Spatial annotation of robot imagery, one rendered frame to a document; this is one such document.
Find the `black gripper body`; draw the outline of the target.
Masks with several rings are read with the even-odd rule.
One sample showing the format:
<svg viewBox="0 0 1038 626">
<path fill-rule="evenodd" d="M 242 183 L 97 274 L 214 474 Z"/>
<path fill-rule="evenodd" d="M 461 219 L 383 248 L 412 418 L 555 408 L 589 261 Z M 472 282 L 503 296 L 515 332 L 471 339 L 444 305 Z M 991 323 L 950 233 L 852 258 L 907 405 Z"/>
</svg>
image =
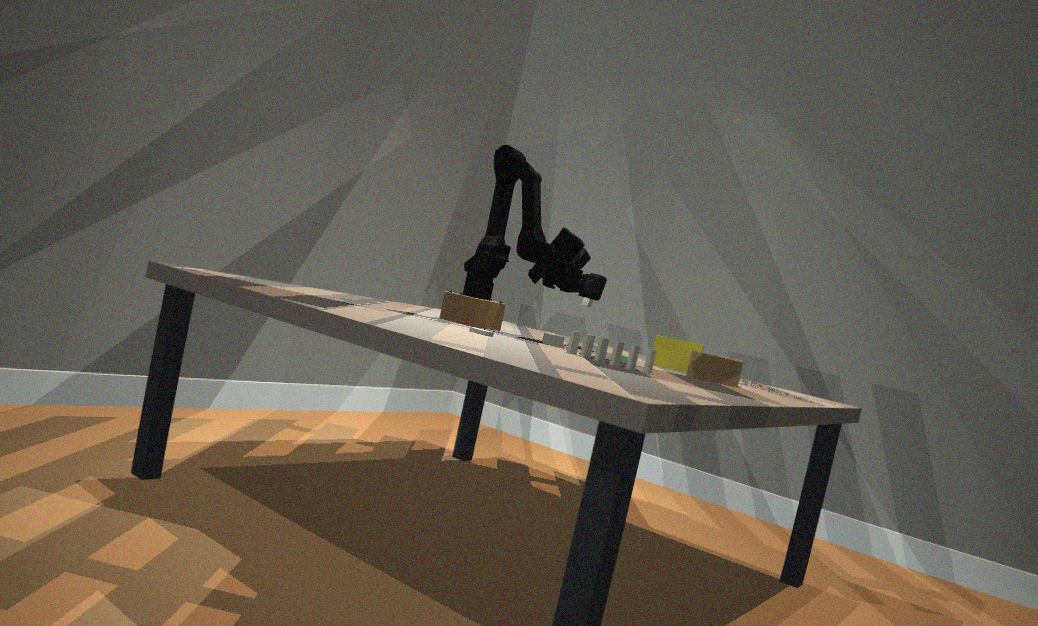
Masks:
<svg viewBox="0 0 1038 626">
<path fill-rule="evenodd" d="M 563 274 L 562 279 L 556 282 L 556 284 L 551 284 L 551 282 L 543 279 L 543 285 L 552 289 L 555 289 L 555 285 L 557 285 L 559 289 L 571 292 L 578 289 L 582 290 L 583 297 L 588 297 L 589 299 L 594 299 L 596 301 L 601 298 L 602 292 L 604 292 L 604 287 L 607 282 L 606 277 L 599 274 L 582 274 L 580 276 L 573 271 L 570 264 L 563 265 L 565 265 L 565 274 Z"/>
</svg>

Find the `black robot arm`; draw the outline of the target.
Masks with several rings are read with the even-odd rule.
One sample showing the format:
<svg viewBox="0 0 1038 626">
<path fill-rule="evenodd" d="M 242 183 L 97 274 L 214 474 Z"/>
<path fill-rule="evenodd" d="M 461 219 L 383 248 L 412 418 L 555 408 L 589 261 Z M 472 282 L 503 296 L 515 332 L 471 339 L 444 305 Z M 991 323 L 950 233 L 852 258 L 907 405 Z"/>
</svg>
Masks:
<svg viewBox="0 0 1038 626">
<path fill-rule="evenodd" d="M 547 244 L 541 226 L 540 173 L 532 170 L 523 153 L 509 145 L 495 151 L 495 193 L 485 237 L 480 241 L 475 256 L 465 262 L 467 272 L 465 296 L 492 301 L 493 278 L 506 268 L 511 247 L 506 245 L 506 226 L 515 182 L 522 181 L 522 229 L 518 236 L 517 254 L 532 262 L 528 276 L 532 284 L 543 278 L 556 284 L 565 274 L 565 265 L 582 275 L 590 255 L 583 241 L 563 228 L 551 244 Z M 558 258 L 558 260 L 557 260 Z M 563 264 L 562 264 L 563 262 Z"/>
</svg>

